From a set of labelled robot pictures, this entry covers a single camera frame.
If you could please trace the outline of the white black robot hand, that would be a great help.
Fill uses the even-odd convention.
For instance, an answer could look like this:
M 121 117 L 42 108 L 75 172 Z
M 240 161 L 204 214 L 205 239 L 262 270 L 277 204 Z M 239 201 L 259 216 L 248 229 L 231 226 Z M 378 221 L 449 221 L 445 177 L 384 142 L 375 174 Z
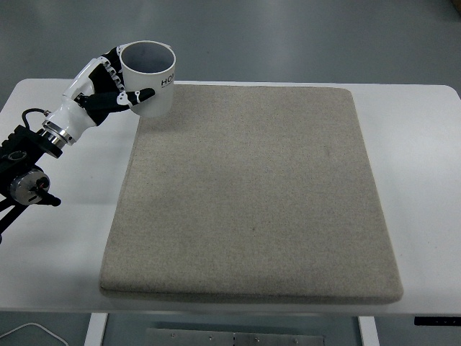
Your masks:
M 42 136 L 59 146 L 72 145 L 109 114 L 129 110 L 155 95 L 152 88 L 125 88 L 120 60 L 123 48 L 119 45 L 85 65 L 63 93 L 60 107 L 45 117 Z

